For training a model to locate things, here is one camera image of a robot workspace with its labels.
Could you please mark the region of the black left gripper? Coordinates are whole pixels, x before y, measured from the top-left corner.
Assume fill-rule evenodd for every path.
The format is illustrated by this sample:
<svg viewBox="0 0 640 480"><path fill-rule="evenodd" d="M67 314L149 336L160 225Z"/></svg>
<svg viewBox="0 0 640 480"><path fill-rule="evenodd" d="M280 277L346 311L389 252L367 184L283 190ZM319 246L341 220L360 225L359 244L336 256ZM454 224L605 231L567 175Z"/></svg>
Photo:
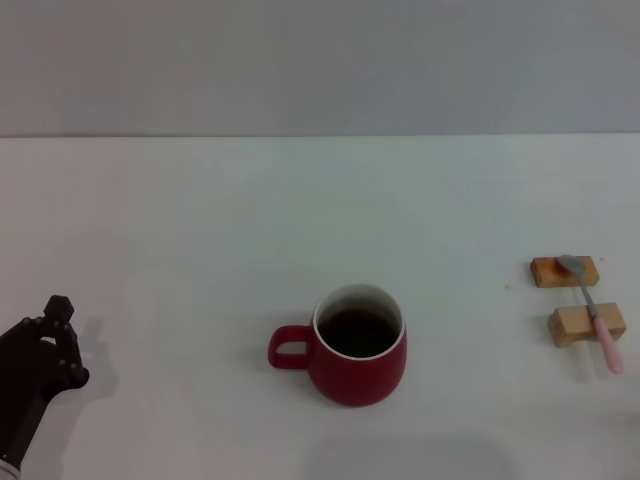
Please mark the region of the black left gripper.
<svg viewBox="0 0 640 480"><path fill-rule="evenodd" d="M74 307L66 296L52 295L43 313L25 317L1 335L1 460L21 463L49 401L43 391L55 377L58 341L68 383L79 389L89 380L78 337L70 321Z"/></svg>

